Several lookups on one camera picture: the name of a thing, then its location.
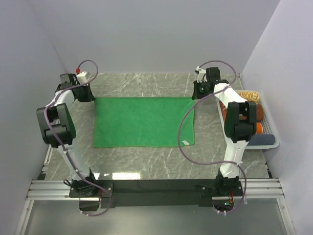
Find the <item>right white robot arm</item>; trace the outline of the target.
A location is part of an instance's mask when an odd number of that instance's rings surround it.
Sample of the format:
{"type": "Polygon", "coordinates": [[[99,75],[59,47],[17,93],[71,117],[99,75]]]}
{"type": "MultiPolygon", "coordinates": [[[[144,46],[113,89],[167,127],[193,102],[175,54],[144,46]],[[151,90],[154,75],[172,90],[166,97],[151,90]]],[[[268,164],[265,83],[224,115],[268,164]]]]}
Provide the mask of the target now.
{"type": "Polygon", "coordinates": [[[218,67],[196,68],[193,100],[213,94],[226,107],[224,135],[226,151],[216,177],[215,190],[227,195],[239,188],[240,163],[245,148],[257,130],[257,105],[242,98],[227,80],[221,79],[218,67]]]}

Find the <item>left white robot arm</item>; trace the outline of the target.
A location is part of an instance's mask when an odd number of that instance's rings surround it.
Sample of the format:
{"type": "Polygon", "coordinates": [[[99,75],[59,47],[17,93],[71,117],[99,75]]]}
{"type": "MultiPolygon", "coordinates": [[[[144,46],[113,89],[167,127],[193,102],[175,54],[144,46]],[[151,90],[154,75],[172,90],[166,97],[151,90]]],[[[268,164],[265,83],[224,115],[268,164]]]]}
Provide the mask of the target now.
{"type": "Polygon", "coordinates": [[[92,197],[98,192],[98,184],[79,152],[76,129],[69,113],[69,108],[76,100],[95,101],[90,85],[85,84],[89,78],[90,73],[85,71],[60,75],[61,84],[53,100],[45,107],[38,108],[36,115],[44,142],[62,155],[71,170],[71,181],[64,180],[64,184],[74,192],[92,197]]]}

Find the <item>green towel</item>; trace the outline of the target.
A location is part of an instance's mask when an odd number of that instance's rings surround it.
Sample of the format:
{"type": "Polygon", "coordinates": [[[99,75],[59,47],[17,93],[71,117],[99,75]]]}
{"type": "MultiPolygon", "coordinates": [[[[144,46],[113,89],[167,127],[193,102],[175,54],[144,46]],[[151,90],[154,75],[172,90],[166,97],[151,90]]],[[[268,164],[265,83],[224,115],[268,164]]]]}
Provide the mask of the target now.
{"type": "Polygon", "coordinates": [[[195,143],[190,97],[99,97],[93,146],[177,147],[195,143]]]}

